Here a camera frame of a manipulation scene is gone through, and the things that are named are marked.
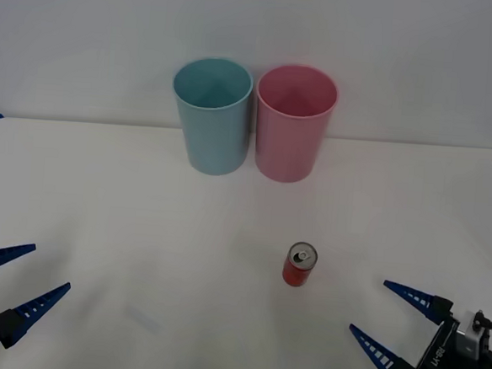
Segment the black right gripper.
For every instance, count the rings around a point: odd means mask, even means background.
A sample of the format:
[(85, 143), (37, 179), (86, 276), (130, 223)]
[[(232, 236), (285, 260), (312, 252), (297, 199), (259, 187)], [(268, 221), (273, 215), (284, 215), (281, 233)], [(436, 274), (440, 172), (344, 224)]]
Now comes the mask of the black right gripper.
[[(440, 325), (416, 369), (492, 369), (488, 328), (482, 327), (472, 340), (466, 338), (458, 332), (460, 323), (452, 316), (451, 300), (389, 280), (383, 285)], [(415, 369), (354, 324), (349, 330), (376, 369)]]

